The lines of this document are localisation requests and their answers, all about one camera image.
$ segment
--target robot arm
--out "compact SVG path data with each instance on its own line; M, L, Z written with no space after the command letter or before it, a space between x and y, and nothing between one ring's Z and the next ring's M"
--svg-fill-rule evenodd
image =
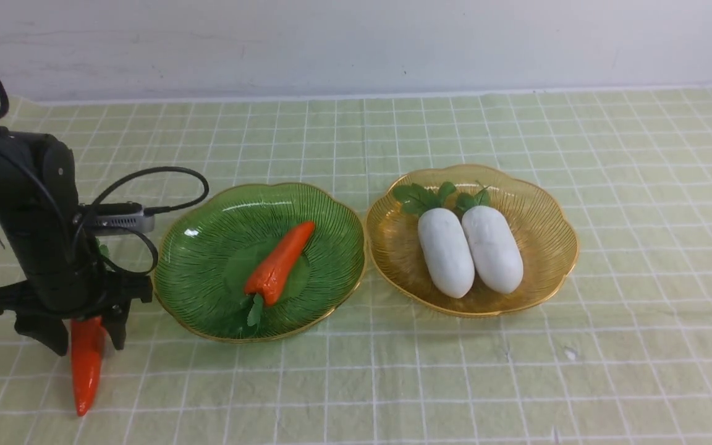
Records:
M8 101L0 82L0 118ZM201 180L203 194L180 206L144 209L138 203L102 201L128 180L154 172L184 172ZM59 355L68 349L64 320L101 316L115 349L125 344L132 299L150 302L148 274L158 251L144 236L153 215L196 205L209 192L205 178L189 169L156 167L128 175L91 205L78 202L73 151L52 135L0 127L0 225L25 273L25 281L0 287L0 315L15 312L15 329ZM136 234L150 247L153 267L133 273L102 256L96 236Z

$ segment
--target yellow glass bowl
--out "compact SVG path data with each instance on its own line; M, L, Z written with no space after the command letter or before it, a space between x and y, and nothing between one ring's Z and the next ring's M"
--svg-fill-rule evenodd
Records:
M433 285L419 245L418 216L401 212L392 190L412 183L436 190L446 181L455 184L457 193L474 194L487 186L491 206L505 215L523 258L523 281L513 293L497 293L477 275L462 299L450 298ZM457 193L447 198L446 208L455 208ZM579 259L579 237L554 197L532 183L477 164L422 169L399 178L370 206L367 236L376 269L401 293L464 318L497 316L545 302L562 287Z

